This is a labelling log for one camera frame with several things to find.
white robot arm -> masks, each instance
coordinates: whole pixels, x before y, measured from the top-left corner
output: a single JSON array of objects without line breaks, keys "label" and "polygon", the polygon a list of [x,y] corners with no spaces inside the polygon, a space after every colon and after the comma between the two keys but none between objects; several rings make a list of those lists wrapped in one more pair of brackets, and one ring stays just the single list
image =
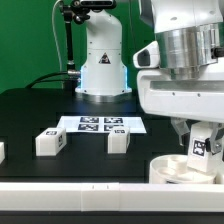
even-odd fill
[{"label": "white robot arm", "polygon": [[146,113],[172,117],[180,139],[189,132],[186,119],[202,121],[192,125],[187,164],[210,172],[223,151],[224,1],[151,0],[141,1],[140,8],[156,39],[133,58],[142,68],[141,106]]}]

cable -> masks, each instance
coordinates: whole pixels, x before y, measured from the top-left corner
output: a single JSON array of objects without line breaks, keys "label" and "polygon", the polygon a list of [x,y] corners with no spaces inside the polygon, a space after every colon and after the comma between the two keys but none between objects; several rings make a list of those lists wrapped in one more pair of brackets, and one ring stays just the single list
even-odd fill
[{"label": "cable", "polygon": [[40,78],[38,78],[38,79],[34,80],[33,82],[31,82],[25,88],[26,89],[31,89],[33,87],[33,85],[35,85],[36,83],[38,83],[40,81],[43,81],[44,79],[51,78],[51,77],[54,77],[54,76],[59,76],[59,75],[68,75],[68,73],[67,72],[56,72],[56,73],[50,73],[50,74],[41,76]]},{"label": "cable", "polygon": [[52,10],[52,28],[53,28],[53,33],[54,33],[54,40],[57,48],[57,54],[58,54],[58,61],[59,61],[59,67],[60,71],[62,71],[62,57],[61,57],[61,51],[58,43],[58,36],[55,28],[55,14],[56,14],[56,8],[58,4],[62,2],[62,0],[57,0],[54,4],[53,10]]},{"label": "cable", "polygon": [[37,81],[37,82],[32,82],[32,85],[29,85],[29,89],[31,89],[34,85],[38,84],[38,83],[44,83],[44,82],[64,82],[64,81],[74,81],[71,79],[51,79],[51,80],[41,80],[41,81]]},{"label": "cable", "polygon": [[136,47],[136,40],[135,40],[135,35],[134,35],[134,29],[133,29],[133,21],[132,21],[132,4],[131,4],[132,0],[128,0],[129,2],[129,21],[130,21],[130,28],[131,28],[131,36],[132,36],[132,40],[133,40],[133,44],[134,44],[134,50],[135,52],[137,52],[137,47]]}]

green wall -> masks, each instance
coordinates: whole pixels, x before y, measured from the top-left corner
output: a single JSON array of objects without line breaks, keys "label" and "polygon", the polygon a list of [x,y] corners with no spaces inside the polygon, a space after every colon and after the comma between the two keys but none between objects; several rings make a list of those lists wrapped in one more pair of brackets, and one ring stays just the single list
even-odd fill
[{"label": "green wall", "polygon": [[[59,71],[57,52],[52,32],[51,13],[56,0],[1,0],[0,1],[0,92],[21,88],[34,79]],[[109,12],[116,16],[123,27],[122,60],[129,69],[129,85],[136,88],[137,70],[132,63],[136,50],[154,39],[153,31],[139,19],[137,0],[132,1],[134,49],[129,23],[129,4],[118,3]],[[66,67],[64,22],[59,10],[56,28]],[[85,25],[73,24],[74,56],[77,69],[86,58]],[[60,88],[59,83],[41,84],[38,87]]]}]

metal cylinder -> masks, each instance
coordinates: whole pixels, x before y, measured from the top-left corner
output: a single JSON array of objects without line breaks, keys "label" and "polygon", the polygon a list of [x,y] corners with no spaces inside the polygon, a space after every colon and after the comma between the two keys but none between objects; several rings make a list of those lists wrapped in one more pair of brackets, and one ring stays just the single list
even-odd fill
[{"label": "metal cylinder", "polygon": [[157,33],[156,40],[160,68],[170,69],[172,79],[195,79],[200,66],[217,62],[212,49],[224,45],[224,23]]}]

black tabletop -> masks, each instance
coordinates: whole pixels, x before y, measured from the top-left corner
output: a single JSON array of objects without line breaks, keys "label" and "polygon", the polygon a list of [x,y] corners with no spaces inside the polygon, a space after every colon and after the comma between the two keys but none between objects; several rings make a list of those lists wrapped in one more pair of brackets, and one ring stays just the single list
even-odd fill
[{"label": "black tabletop", "polygon": [[[91,103],[55,89],[12,89],[0,95],[0,142],[6,159],[1,182],[148,183],[150,161],[164,154],[185,154],[170,118],[146,115],[138,98]],[[35,138],[56,127],[61,116],[141,117],[147,134],[131,134],[127,153],[107,153],[108,134],[68,133],[67,145],[55,157],[36,157]],[[201,213],[0,213],[0,223],[221,223],[221,214]]]}]

